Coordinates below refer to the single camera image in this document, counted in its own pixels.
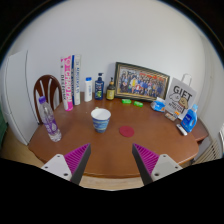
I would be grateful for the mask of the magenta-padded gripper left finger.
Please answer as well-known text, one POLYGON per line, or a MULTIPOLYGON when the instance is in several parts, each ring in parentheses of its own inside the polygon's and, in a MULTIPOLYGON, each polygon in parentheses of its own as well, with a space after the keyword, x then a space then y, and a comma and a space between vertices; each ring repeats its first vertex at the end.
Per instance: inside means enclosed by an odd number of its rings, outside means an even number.
POLYGON ((91 154, 89 143, 72 150, 66 155, 56 154, 42 169, 78 185, 82 179, 91 154))

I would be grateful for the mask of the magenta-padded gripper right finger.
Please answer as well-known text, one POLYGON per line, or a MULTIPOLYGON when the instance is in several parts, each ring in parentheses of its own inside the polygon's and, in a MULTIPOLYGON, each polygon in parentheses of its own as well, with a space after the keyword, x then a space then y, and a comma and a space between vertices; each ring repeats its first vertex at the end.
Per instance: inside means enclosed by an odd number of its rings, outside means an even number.
POLYGON ((132 154, 144 185, 148 185, 182 169, 167 154, 158 155, 136 143, 132 145, 132 154))

